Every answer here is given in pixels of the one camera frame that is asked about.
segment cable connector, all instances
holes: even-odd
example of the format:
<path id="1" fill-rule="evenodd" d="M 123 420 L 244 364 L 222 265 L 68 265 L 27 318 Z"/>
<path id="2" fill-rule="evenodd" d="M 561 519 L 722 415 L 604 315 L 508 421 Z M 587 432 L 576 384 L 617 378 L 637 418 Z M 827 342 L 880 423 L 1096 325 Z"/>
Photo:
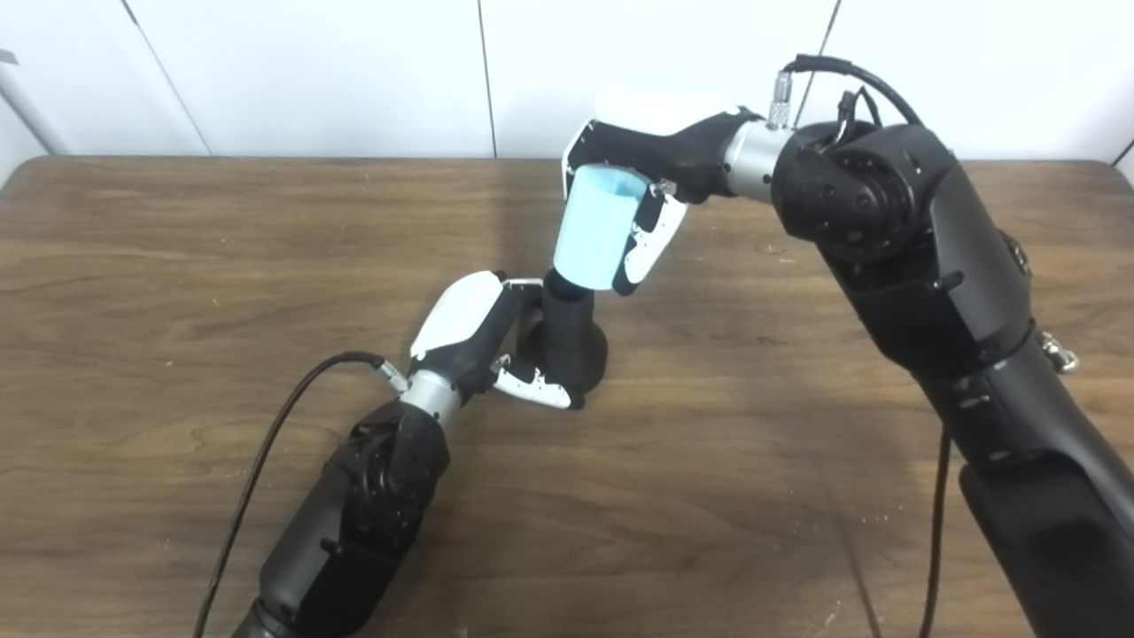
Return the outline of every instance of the cable connector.
<path id="1" fill-rule="evenodd" d="M 779 130 L 787 128 L 792 117 L 792 71 L 781 70 L 776 74 L 776 85 L 772 88 L 772 103 L 768 107 L 768 128 Z"/>
<path id="2" fill-rule="evenodd" d="M 393 367 L 393 364 L 390 364 L 389 361 L 382 361 L 382 365 L 378 366 L 374 369 L 381 373 L 383 377 L 386 377 L 386 383 L 388 383 L 390 388 L 393 389 L 393 392 L 401 394 L 407 390 L 409 390 L 409 381 L 406 380 L 406 376 L 403 375 L 400 371 Z"/>

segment white wall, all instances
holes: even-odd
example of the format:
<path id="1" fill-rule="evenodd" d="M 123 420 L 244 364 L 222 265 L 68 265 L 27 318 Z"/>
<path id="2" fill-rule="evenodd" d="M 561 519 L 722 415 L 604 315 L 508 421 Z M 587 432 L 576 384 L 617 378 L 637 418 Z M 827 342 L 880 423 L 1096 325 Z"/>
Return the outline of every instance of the white wall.
<path id="1" fill-rule="evenodd" d="M 1132 24 L 1129 1 L 844 0 L 826 53 L 890 83 L 962 159 L 1109 163 L 1134 138 Z M 804 120 L 833 119 L 850 85 L 816 76 Z"/>
<path id="2" fill-rule="evenodd" d="M 492 156 L 476 0 L 128 1 L 214 154 Z"/>
<path id="3" fill-rule="evenodd" d="M 557 156 L 608 88 L 763 112 L 836 3 L 125 2 L 138 24 L 124 0 L 0 0 L 20 62 L 0 91 L 48 150 Z M 891 82 L 962 158 L 1109 162 L 1134 138 L 1131 24 L 1116 0 L 843 0 L 826 52 Z M 831 119 L 850 84 L 820 76 L 802 120 Z"/>
<path id="4" fill-rule="evenodd" d="M 58 153 L 203 154 L 120 0 L 0 0 L 0 92 Z"/>
<path id="5" fill-rule="evenodd" d="M 1118 162 L 1118 171 L 1126 176 L 1131 186 L 1134 186 L 1134 152 L 1126 153 L 1126 156 Z"/>
<path id="6" fill-rule="evenodd" d="M 0 99 L 0 188 L 19 164 L 44 152 L 43 145 L 24 126 L 16 111 Z"/>
<path id="7" fill-rule="evenodd" d="M 482 0 L 500 156 L 557 156 L 608 90 L 712 94 L 767 111 L 776 69 L 815 53 L 833 0 Z"/>

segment light blue cup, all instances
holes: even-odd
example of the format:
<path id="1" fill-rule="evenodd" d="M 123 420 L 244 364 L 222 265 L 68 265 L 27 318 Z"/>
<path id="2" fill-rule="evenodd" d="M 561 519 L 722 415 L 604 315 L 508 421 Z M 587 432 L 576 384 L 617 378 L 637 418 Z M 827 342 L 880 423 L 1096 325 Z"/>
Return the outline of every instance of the light blue cup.
<path id="1" fill-rule="evenodd" d="M 576 286 L 609 290 L 649 182 L 628 170 L 589 163 L 575 171 L 552 263 Z"/>

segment metal connector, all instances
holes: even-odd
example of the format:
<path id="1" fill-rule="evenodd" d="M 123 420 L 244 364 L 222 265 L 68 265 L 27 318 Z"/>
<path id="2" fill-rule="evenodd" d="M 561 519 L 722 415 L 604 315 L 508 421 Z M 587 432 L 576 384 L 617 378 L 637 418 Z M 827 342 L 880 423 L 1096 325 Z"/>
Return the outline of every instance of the metal connector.
<path id="1" fill-rule="evenodd" d="M 1044 331 L 1036 332 L 1035 341 L 1040 344 L 1040 350 L 1043 351 L 1048 361 L 1051 361 L 1051 366 L 1056 369 L 1057 374 L 1069 375 L 1078 371 L 1078 356 L 1064 348 L 1058 340 L 1051 337 L 1051 333 Z"/>
<path id="2" fill-rule="evenodd" d="M 788 127 L 792 118 L 792 74 L 781 70 L 776 74 L 772 103 L 768 107 L 768 128 L 779 130 Z"/>
<path id="3" fill-rule="evenodd" d="M 407 390 L 409 390 L 409 381 L 406 380 L 406 376 L 403 375 L 400 371 L 393 367 L 393 364 L 390 364 L 389 361 L 383 361 L 382 366 L 379 367 L 378 372 L 381 373 L 383 377 L 386 377 L 386 383 L 390 384 L 390 388 L 393 389 L 393 392 L 401 394 Z"/>

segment wood grain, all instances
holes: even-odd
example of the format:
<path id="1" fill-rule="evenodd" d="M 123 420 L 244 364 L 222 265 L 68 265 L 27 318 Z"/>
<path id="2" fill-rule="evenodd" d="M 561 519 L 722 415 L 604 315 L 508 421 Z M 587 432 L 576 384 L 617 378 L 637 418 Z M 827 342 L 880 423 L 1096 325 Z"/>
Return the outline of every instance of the wood grain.
<path id="1" fill-rule="evenodd" d="M 976 163 L 1068 381 L 1134 460 L 1134 193 Z M 0 635 L 188 635 L 244 473 L 323 357 L 404 363 L 457 277 L 544 271 L 552 161 L 48 158 L 0 193 Z M 582 414 L 477 399 L 365 636 L 912 636 L 938 425 L 775 213 L 691 211 L 603 295 Z M 228 636 L 319 466 L 388 392 L 322 380 L 277 444 L 211 624 Z M 939 637 L 1026 624 L 955 487 Z"/>

